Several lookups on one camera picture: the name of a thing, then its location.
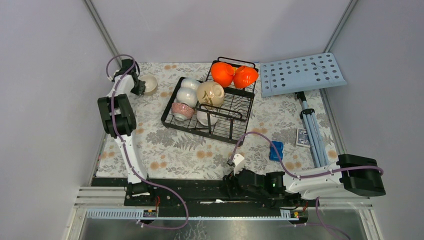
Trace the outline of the plain beige bowl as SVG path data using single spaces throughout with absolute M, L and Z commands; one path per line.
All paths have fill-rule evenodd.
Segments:
M 144 82 L 145 96 L 151 96 L 153 95 L 157 89 L 158 89 L 158 80 L 157 78 L 152 74 L 145 74 L 138 78 L 140 81 Z

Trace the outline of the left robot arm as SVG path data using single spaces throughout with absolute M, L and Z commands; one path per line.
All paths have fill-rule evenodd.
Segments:
M 125 54 L 124 57 L 119 70 L 113 75 L 106 73 L 113 87 L 107 96 L 97 100 L 97 105 L 104 131 L 115 140 L 124 160 L 126 198 L 136 198 L 142 205 L 148 206 L 154 202 L 155 192 L 147 183 L 148 172 L 136 150 L 137 121 L 129 100 L 129 94 L 142 96 L 146 86 L 139 79 L 138 63 L 130 55 Z

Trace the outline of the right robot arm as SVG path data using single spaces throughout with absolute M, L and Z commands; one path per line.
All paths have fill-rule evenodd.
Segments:
M 257 174 L 245 168 L 245 158 L 236 154 L 233 170 L 222 179 L 220 191 L 234 199 L 287 198 L 293 206 L 305 200 L 350 192 L 360 197 L 380 197 L 386 194 L 382 180 L 383 170 L 372 158 L 340 154 L 338 160 L 329 165 L 294 172 L 268 172 Z

